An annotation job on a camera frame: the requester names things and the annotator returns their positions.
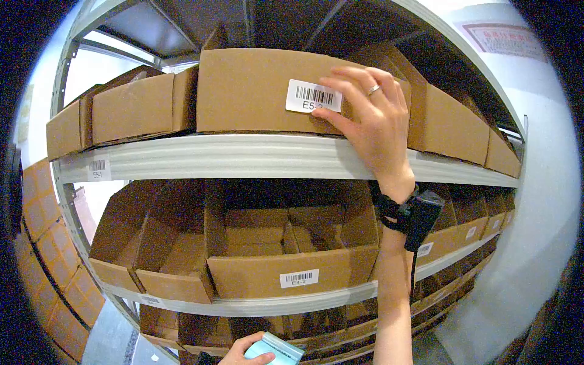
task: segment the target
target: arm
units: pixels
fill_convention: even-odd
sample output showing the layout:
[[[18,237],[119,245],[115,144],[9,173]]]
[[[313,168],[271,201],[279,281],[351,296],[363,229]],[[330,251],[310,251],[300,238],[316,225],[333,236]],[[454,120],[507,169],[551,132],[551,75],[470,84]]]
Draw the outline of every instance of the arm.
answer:
[[[329,109],[314,116],[329,121],[351,142],[377,178],[381,191],[401,204],[412,193],[415,178],[406,154],[408,109],[399,83],[376,68],[333,68],[321,84],[342,92],[359,123]],[[381,89],[367,95],[375,85]],[[379,319],[375,364],[411,364],[412,335],[409,279],[413,253],[404,249],[405,235],[384,227],[377,258]]]

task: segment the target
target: shelving unit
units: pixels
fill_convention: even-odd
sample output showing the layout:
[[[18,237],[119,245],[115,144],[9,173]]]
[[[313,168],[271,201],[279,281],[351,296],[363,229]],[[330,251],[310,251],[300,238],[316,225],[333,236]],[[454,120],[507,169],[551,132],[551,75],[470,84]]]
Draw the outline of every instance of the shelving unit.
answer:
[[[368,22],[368,26],[372,27],[369,33],[383,34],[383,39],[393,39],[398,48],[400,44],[406,44],[417,37],[430,37],[433,41],[441,42],[444,49],[450,52],[448,57],[459,57],[475,73],[472,77],[479,80],[482,87],[479,92],[492,96],[492,103],[485,106],[486,114],[496,117],[499,126],[517,133],[520,138],[525,136],[519,116],[493,73],[477,52],[448,24],[415,0],[375,0],[365,3],[347,0],[326,3],[307,1],[302,4],[290,2],[288,11],[284,11],[281,4],[262,3],[260,6],[259,2],[251,0],[207,0],[180,6],[168,0],[86,0],[61,53],[51,101],[51,116],[63,108],[69,66],[79,48],[90,46],[108,53],[116,51],[99,42],[84,40],[93,30],[132,44],[152,55],[154,60],[146,61],[120,51],[122,57],[162,68],[197,61],[203,40],[219,24],[223,24],[227,30],[230,47],[285,48],[343,57],[351,49],[372,42],[366,37],[367,34],[363,33],[359,38],[353,35],[352,28],[339,26],[343,19],[355,18]],[[274,28],[274,24],[283,26]],[[337,33],[350,35],[342,49],[335,48],[338,47],[336,43],[330,41]],[[54,161],[52,166],[60,207],[82,261],[103,292],[138,330],[137,314],[123,298],[173,311],[252,317],[322,310],[377,296],[377,282],[374,281],[354,288],[308,296],[217,299],[210,305],[156,298],[159,300],[159,304],[156,304],[141,294],[104,284],[89,263],[90,244],[73,204],[73,183],[88,181],[88,161],[95,157],[109,160],[112,180],[372,179],[373,176],[347,140],[303,134],[194,134],[98,148]],[[451,158],[414,150],[408,150],[408,158],[418,181],[506,187],[517,187],[519,184],[517,179]],[[494,236],[418,267],[418,280],[465,257]]]
[[[438,271],[452,265],[454,262],[469,255],[472,251],[497,236],[499,232],[485,239],[465,246],[439,260],[416,268],[416,280],[420,281]],[[377,281],[371,281],[356,287],[327,291],[325,293],[304,296],[288,296],[263,299],[219,299],[212,304],[187,303],[178,300],[157,298],[149,294],[138,294],[133,291],[103,284],[106,292],[175,312],[215,315],[219,317],[271,317],[275,315],[299,314],[326,310],[364,301],[377,297]]]

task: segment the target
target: wrist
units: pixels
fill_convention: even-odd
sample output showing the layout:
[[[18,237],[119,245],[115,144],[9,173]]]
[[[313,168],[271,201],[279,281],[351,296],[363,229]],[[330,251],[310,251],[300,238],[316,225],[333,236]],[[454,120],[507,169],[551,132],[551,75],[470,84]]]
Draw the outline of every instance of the wrist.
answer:
[[[404,167],[401,173],[381,176],[377,182],[381,192],[398,204],[403,204],[416,187],[416,179],[409,166]]]

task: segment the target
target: white wall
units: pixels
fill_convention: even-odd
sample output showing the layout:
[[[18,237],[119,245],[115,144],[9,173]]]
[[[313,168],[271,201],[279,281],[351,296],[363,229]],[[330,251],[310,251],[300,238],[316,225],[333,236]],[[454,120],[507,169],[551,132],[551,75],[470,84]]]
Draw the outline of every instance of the white wall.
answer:
[[[526,26],[506,1],[421,2],[455,29],[460,22]],[[529,123],[514,223],[475,289],[435,330],[456,364],[490,361],[527,328],[553,294],[579,225],[578,150],[555,71],[531,58],[479,55]]]

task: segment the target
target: forearm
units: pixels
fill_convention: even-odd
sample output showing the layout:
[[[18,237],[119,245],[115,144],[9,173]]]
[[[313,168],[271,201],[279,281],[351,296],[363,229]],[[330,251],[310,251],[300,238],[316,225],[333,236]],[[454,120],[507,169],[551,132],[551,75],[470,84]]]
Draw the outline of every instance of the forearm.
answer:
[[[405,234],[383,229],[377,257],[378,325],[375,364],[412,363],[409,286],[413,253]]]

